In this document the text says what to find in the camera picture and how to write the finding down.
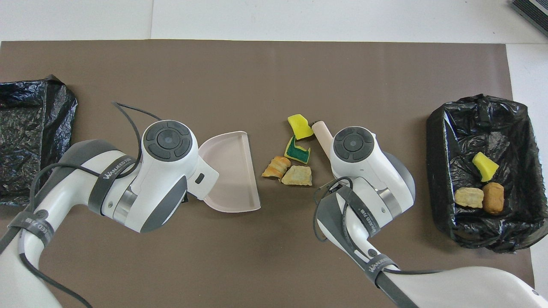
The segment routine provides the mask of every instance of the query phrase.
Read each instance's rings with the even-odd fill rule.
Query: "brush handle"
[[[318,121],[312,125],[312,130],[316,139],[318,139],[319,145],[322,146],[323,151],[326,153],[327,158],[329,158],[329,152],[331,150],[331,144],[333,142],[333,135],[327,128],[326,124],[323,121]]]

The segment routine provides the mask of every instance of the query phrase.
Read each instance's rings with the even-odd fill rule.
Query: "circular button panel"
[[[192,147],[188,127],[176,121],[161,121],[145,132],[144,148],[154,158],[174,162],[185,157]]]
[[[375,146],[373,135],[362,127],[347,127],[335,135],[333,148],[337,157],[356,163],[366,159]]]

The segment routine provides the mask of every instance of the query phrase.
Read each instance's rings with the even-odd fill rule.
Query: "brown bread roll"
[[[291,166],[289,159],[283,156],[276,156],[270,161],[269,166],[266,167],[266,170],[261,174],[261,176],[275,176],[281,179],[289,166]]]
[[[497,215],[504,208],[504,187],[491,182],[483,187],[483,210],[491,215]]]

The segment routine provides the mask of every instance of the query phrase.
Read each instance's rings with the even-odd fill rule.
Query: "green scouring pad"
[[[310,158],[310,148],[308,150],[305,150],[305,148],[303,148],[302,146],[295,145],[295,140],[296,136],[293,135],[293,137],[291,137],[291,140],[287,144],[284,156],[293,159],[294,161],[308,164],[308,160]]]

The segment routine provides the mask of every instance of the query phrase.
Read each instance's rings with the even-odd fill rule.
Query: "black strap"
[[[341,187],[337,193],[348,203],[348,206],[356,213],[363,226],[369,232],[369,237],[373,237],[380,231],[380,226],[373,213],[367,205],[358,197],[358,195],[347,186]]]
[[[101,212],[101,206],[105,201],[106,195],[109,193],[110,187],[114,184],[114,180],[116,180],[116,177],[122,171],[135,162],[135,158],[129,155],[124,155],[111,163],[101,173],[101,175],[97,178],[88,199],[88,208],[92,212],[103,215]]]
[[[19,212],[9,223],[8,228],[21,228],[36,235],[44,247],[52,240],[55,230],[46,219],[27,211]]]
[[[366,265],[367,267],[364,271],[366,272],[367,277],[375,283],[377,288],[379,286],[376,283],[376,279],[379,273],[389,265],[395,265],[397,267],[397,264],[385,254],[378,254],[374,256],[371,260],[369,260],[369,262],[366,262]]]

